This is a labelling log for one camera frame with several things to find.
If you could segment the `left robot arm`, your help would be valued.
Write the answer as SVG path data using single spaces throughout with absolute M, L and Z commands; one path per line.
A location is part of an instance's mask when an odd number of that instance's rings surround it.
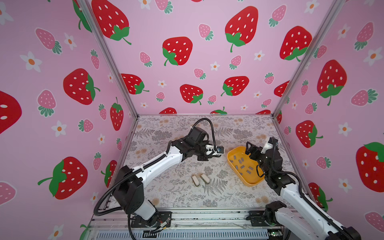
M 224 154 L 224 148 L 216 143 L 215 134 L 208 134 L 198 127 L 202 121 L 208 122 L 211 129 L 214 128 L 208 118 L 199 119 L 185 137 L 168 142 L 167 149 L 157 157 L 134 168 L 123 166 L 118 172 L 115 184 L 97 202 L 94 216 L 124 211 L 127 216 L 141 217 L 149 227 L 155 225 L 159 212 L 145 199 L 145 187 L 163 172 L 190 157 L 196 156 L 198 161 L 208 161 Z

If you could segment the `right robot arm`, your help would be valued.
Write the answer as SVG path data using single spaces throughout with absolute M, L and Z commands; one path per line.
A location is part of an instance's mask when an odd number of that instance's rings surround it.
M 282 170 L 283 158 L 278 151 L 278 140 L 271 137 L 263 147 L 246 143 L 245 154 L 258 163 L 268 186 L 287 201 L 299 214 L 297 217 L 284 203 L 266 205 L 264 219 L 280 224 L 302 240 L 359 240 L 361 235 L 353 227 L 345 227 L 334 220 L 303 192 L 300 178 Z

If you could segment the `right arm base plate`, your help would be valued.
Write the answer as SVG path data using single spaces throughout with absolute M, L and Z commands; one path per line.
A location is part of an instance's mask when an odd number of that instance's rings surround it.
M 282 227 L 282 225 L 277 222 L 275 213 L 270 210 L 249 211 L 246 220 L 250 221 L 253 227 Z

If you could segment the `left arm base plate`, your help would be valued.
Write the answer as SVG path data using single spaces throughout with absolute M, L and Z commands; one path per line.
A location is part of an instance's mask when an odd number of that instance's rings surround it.
M 132 228 L 164 228 L 170 227 L 172 221 L 172 212 L 156 212 L 149 220 L 144 220 L 140 216 L 131 218 Z

